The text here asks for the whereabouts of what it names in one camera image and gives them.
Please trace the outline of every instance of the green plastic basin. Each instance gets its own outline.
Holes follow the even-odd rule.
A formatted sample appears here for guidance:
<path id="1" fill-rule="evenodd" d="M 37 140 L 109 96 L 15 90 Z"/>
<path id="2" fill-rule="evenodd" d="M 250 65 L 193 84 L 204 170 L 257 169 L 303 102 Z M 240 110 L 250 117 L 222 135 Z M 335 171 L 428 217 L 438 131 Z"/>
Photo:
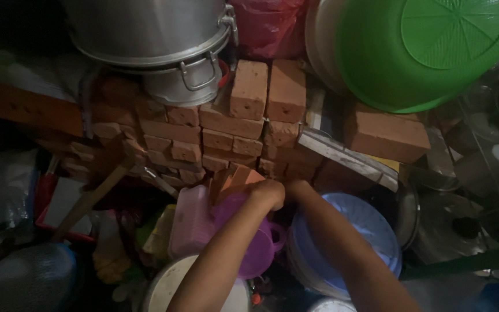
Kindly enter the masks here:
<path id="1" fill-rule="evenodd" d="M 431 109 L 499 60 L 499 0 L 347 0 L 336 65 L 365 104 Z"/>

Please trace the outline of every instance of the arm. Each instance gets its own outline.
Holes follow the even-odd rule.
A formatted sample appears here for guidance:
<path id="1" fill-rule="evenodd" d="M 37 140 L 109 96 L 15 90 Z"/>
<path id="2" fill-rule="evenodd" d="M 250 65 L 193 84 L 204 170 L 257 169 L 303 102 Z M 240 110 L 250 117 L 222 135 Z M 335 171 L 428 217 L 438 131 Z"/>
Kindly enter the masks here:
<path id="1" fill-rule="evenodd" d="M 420 311 L 369 243 L 306 181 L 288 184 L 286 193 L 301 204 L 313 241 L 342 274 L 358 311 Z"/>
<path id="2" fill-rule="evenodd" d="M 190 268 L 167 312 L 220 311 L 238 276 L 242 258 L 260 223 L 284 202 L 284 187 L 263 181 L 247 201 L 213 236 Z"/>

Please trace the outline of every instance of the plastic lid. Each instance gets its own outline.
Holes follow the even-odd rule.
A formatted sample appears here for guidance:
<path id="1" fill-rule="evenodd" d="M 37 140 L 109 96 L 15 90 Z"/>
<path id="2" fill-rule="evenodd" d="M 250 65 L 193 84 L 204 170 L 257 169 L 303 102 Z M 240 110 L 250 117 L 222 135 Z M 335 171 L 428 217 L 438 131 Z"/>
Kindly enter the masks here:
<path id="1" fill-rule="evenodd" d="M 384 217 L 373 206 L 352 195 L 333 193 L 323 195 L 323 198 L 348 218 L 389 269 L 399 276 L 402 265 L 400 247 L 396 235 Z M 346 291 L 340 273 L 328 263 L 314 245 L 307 222 L 301 213 L 296 214 L 292 231 L 295 243 L 309 267 L 329 285 Z"/>
<path id="2" fill-rule="evenodd" d="M 396 113 L 446 102 L 499 60 L 499 0 L 349 0 L 336 64 L 365 104 Z"/>

